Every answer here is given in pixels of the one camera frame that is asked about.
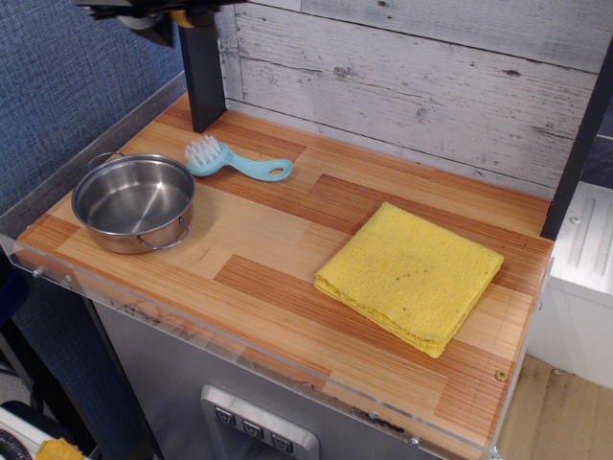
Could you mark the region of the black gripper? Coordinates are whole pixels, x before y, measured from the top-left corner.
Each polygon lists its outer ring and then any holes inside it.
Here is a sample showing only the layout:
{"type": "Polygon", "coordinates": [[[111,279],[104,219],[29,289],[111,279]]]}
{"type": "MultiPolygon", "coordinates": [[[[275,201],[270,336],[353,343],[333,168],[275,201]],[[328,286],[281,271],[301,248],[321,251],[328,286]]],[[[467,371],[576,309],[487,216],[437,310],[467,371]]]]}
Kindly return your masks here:
{"type": "Polygon", "coordinates": [[[95,19],[131,17],[136,19],[136,33],[160,46],[173,45],[170,12],[185,10],[194,28],[215,25],[215,14],[222,6],[240,1],[220,0],[76,0],[95,19]]]}

